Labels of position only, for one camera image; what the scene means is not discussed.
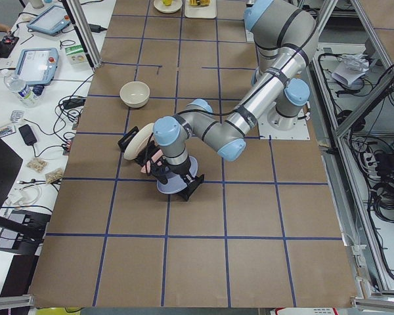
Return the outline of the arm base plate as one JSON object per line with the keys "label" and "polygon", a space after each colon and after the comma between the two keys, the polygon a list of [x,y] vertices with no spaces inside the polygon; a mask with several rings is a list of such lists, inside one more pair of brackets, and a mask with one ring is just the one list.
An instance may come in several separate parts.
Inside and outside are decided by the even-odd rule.
{"label": "arm base plate", "polygon": [[282,117],[272,102],[257,121],[259,136],[265,140],[310,140],[303,106],[296,117]]}
{"label": "arm base plate", "polygon": [[252,29],[255,26],[256,21],[253,18],[247,17],[244,19],[244,27],[246,32],[246,41],[248,43],[253,43],[253,33]]}

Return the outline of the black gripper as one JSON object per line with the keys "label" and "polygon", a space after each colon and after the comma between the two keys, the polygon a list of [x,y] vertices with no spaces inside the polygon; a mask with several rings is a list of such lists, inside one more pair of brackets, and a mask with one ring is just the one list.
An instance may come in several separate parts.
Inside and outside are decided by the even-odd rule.
{"label": "black gripper", "polygon": [[183,176],[183,180],[187,184],[194,182],[194,177],[190,175],[190,168],[191,168],[190,159],[185,159],[182,163],[177,165],[169,163],[168,166],[170,171],[172,171],[177,175]]}

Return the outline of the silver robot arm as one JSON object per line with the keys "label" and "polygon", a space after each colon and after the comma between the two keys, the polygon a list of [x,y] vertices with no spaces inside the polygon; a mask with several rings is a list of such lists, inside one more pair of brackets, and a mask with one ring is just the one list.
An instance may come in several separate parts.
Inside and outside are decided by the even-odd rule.
{"label": "silver robot arm", "polygon": [[155,122],[154,137],[169,170],[186,183],[194,181],[185,144],[193,135],[223,159],[236,160],[246,147],[244,137],[267,106],[312,60],[318,45],[318,22],[317,17],[287,1],[256,1],[246,8],[244,25],[259,53],[256,81],[224,122],[214,119],[211,106],[200,98],[182,112]]}

